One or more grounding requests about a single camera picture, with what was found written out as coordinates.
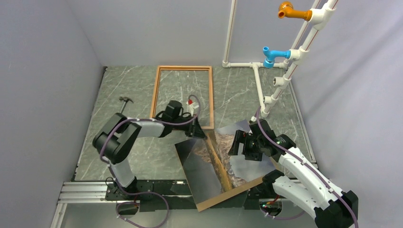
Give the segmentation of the wooden picture frame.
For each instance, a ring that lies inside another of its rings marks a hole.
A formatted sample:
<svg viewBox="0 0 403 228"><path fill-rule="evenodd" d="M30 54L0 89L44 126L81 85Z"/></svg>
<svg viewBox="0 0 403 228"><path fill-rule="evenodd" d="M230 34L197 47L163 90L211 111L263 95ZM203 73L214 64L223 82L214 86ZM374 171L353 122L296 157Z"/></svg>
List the wooden picture frame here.
<svg viewBox="0 0 403 228"><path fill-rule="evenodd" d="M170 100L181 102L186 108L189 95L201 102L199 121L202 129L214 129L214 96L211 66L158 66L154 82L150 117Z"/></svg>

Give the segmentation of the orange pipe elbow fitting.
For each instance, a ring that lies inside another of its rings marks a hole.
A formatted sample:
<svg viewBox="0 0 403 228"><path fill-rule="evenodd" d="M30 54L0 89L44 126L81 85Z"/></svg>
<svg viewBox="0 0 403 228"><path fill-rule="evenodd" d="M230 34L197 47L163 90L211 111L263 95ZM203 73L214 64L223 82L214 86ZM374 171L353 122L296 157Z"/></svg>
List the orange pipe elbow fitting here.
<svg viewBox="0 0 403 228"><path fill-rule="evenodd" d="M303 19L305 21L310 21L312 18L313 12L311 10L300 11L295 10L293 4L289 1L284 1L279 5L278 8L278 18L295 18L295 19Z"/></svg>

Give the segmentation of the blue pipe elbow fitting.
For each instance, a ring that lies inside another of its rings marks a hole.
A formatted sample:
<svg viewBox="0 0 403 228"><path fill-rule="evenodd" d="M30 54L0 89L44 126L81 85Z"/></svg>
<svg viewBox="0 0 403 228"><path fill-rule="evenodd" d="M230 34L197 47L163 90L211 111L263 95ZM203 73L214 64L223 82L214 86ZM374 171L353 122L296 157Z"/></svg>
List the blue pipe elbow fitting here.
<svg viewBox="0 0 403 228"><path fill-rule="evenodd" d="M265 68L273 68L275 64L275 59L277 57L283 57L289 59L291 57L291 51L278 51L278 50L270 50L269 47L263 47L263 54L265 56L265 60L263 62L263 66Z"/></svg>

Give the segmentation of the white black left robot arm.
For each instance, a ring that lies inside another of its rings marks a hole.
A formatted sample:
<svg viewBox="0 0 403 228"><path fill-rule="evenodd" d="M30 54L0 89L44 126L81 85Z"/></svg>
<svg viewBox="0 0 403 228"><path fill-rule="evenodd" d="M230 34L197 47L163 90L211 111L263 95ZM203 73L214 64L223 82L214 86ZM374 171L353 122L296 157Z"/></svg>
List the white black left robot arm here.
<svg viewBox="0 0 403 228"><path fill-rule="evenodd" d="M95 135L93 147L100 160L107 164L112 173L118 194L129 200L138 192L137 178L132 172L128 155L138 138L164 138L173 131L183 132L187 137L205 139L206 135L199 123L200 101L191 95L184 110L182 103L171 100L166 108L155 117L129 118L115 113Z"/></svg>

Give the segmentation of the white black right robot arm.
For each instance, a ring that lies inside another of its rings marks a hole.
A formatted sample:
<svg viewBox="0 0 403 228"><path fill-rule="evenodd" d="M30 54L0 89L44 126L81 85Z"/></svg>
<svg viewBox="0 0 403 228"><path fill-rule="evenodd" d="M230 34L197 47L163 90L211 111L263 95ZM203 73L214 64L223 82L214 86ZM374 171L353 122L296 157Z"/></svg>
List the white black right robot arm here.
<svg viewBox="0 0 403 228"><path fill-rule="evenodd" d="M283 172L274 170L263 177L262 192L267 197L285 197L309 214L318 228L358 227L358 196L344 191L326 178L285 134L275 135L268 122L249 122L249 131L237 130L229 155L241 153L246 160L273 160L299 181L294 182Z"/></svg>

